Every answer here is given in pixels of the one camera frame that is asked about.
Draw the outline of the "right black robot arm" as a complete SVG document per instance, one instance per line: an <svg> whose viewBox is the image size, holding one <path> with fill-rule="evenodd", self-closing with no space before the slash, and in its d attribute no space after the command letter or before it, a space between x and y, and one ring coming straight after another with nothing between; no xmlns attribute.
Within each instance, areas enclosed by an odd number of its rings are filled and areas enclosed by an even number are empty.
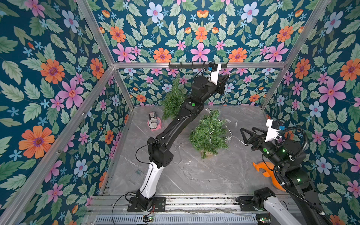
<svg viewBox="0 0 360 225"><path fill-rule="evenodd" d="M286 138L278 140L289 131L297 130L303 134L303 141L298 142ZM318 191L313 180L301 167L306 157L305 150L309 147L306 131L300 127L290 127L276 133L274 141L266 141L269 131L253 127L252 130L241 128L244 143L251 146L253 151L261 151L262 156L273 165L275 181L285 192L289 193L299 207L308 225L331 225L318 197Z"/></svg>

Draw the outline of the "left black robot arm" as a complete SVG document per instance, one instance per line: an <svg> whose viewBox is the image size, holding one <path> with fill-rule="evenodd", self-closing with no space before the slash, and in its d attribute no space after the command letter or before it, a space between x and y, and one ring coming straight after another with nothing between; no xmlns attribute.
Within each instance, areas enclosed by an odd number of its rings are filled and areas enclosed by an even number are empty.
<svg viewBox="0 0 360 225"><path fill-rule="evenodd" d="M216 93L224 94L229 77L229 75L219 76L217 82L210 81L204 76L197 77L192 84L190 96L182 103L175 119L158 136L149 137L146 145L150 161L148 172L133 198L139 209L148 211L152 207L162 171L173 160L170 151L172 144L184 128L204 109L206 100Z"/></svg>

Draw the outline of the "clear string light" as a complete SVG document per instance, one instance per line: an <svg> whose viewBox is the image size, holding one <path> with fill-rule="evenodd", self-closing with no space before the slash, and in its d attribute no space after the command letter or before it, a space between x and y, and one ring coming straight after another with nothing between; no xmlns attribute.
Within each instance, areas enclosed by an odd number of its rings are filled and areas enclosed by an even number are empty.
<svg viewBox="0 0 360 225"><path fill-rule="evenodd" d="M171 91L171 89L172 89L172 84L171 85L169 85L168 86L169 87L169 91L167 91L167 93L168 92L170 92ZM223 119L224 121L225 121L225 128L227 129L227 133L226 133L226 135L227 134L231 134L231 130L227 127L227 123L229 123L230 121L228 120L228 119ZM231 141L231 139L233 138L233 136L232 135L230 135L230 136L226 136L226 142L227 142L227 144Z"/></svg>

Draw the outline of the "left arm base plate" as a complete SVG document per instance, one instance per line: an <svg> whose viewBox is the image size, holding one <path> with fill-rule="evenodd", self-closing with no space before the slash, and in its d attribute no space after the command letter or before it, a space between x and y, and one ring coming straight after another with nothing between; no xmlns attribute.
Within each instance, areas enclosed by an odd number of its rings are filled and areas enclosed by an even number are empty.
<svg viewBox="0 0 360 225"><path fill-rule="evenodd" d="M152 197L151 199L132 197L127 212L164 212L166 200L165 197Z"/></svg>

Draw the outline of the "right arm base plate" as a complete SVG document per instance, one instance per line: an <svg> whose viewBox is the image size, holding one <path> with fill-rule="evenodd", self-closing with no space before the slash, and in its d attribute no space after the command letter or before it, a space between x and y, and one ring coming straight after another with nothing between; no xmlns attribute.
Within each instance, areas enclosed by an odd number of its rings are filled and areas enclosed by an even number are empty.
<svg viewBox="0 0 360 225"><path fill-rule="evenodd" d="M240 208L244 212L258 211L263 212L265 209L265 202L270 201L271 197L264 197L260 195L254 196L240 196L235 201L240 205Z"/></svg>

